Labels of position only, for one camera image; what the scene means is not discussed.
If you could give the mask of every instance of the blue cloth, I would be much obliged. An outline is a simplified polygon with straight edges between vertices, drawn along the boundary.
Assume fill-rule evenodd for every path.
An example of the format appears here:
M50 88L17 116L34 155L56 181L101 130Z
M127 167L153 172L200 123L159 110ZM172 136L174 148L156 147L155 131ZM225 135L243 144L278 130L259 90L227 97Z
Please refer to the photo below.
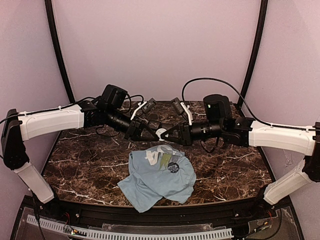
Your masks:
M133 207L143 213L162 197L184 204L194 191L196 174L190 161L170 145L129 154L130 176L118 186Z

